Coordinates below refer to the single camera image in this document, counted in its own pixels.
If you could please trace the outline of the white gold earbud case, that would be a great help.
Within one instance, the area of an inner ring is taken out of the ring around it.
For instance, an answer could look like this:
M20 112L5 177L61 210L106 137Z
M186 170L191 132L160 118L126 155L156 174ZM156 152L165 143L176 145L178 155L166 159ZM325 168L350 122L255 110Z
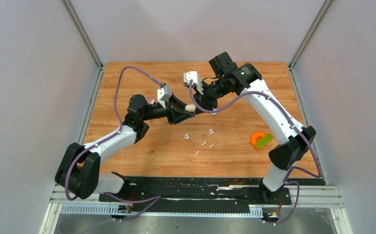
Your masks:
M184 109L185 109L185 111L194 113L195 110L196 110L196 105L194 105L194 104L187 104Z

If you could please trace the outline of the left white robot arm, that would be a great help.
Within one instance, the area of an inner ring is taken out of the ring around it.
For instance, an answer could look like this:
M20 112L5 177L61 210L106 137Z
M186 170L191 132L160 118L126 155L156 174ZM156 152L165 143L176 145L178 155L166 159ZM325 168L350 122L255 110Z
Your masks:
M55 174L55 183L64 187L69 200L87 199L93 193L111 193L118 201L130 196L129 181L111 172L100 173L101 164L125 147L140 141L149 129L148 120L165 117L178 124L195 116L195 106L171 95L165 102L149 104L137 94L130 98L123 123L111 133L84 145L70 144Z

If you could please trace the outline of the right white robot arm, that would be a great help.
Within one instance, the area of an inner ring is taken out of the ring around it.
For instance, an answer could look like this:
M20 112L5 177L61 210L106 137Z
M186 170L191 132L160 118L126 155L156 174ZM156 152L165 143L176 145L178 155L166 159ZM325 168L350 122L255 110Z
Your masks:
M189 71L183 75L184 86L189 89L196 109L202 113L221 112L243 98L265 121L278 146L269 152L271 166L263 178L259 196L263 202L273 203L294 165L313 149L316 131L294 119L270 91L254 65L238 66L227 52L215 56L209 64L215 73L214 81L207 84L196 71Z

